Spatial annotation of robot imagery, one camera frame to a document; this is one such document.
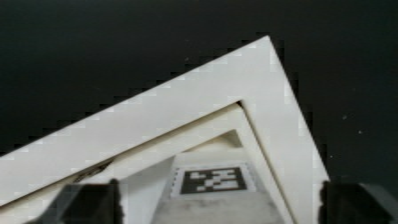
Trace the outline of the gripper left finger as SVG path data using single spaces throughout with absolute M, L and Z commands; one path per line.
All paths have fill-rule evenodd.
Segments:
M 65 186 L 51 206 L 26 224 L 123 224 L 120 181 Z

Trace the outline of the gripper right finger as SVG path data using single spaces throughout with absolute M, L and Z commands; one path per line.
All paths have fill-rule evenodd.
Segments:
M 376 184 L 326 182 L 319 224 L 398 224 L 398 200 Z

